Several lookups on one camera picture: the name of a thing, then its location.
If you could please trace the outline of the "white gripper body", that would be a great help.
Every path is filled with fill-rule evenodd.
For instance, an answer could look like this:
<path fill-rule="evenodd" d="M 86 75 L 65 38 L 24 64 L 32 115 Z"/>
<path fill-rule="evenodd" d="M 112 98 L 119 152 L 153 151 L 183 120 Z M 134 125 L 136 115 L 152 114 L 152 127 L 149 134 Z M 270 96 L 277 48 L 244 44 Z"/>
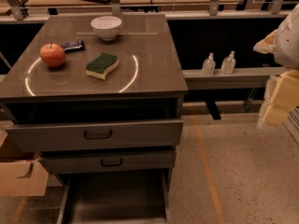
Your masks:
<path fill-rule="evenodd" d="M 286 68 L 299 69 L 299 4 L 277 29 L 274 58 Z"/>

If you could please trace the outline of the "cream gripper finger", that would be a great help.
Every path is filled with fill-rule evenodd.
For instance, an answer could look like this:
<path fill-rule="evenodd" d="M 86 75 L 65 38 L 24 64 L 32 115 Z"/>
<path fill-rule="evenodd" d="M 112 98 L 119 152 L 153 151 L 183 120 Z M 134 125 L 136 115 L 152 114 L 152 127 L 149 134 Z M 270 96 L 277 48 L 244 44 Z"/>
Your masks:
<path fill-rule="evenodd" d="M 254 45 L 253 50 L 261 54 L 273 53 L 276 34 L 277 34 L 277 30 L 271 32 L 264 39 L 257 42 Z"/>
<path fill-rule="evenodd" d="M 299 71 L 289 70 L 272 75 L 266 82 L 264 101 L 257 125 L 259 128 L 277 127 L 299 106 Z"/>

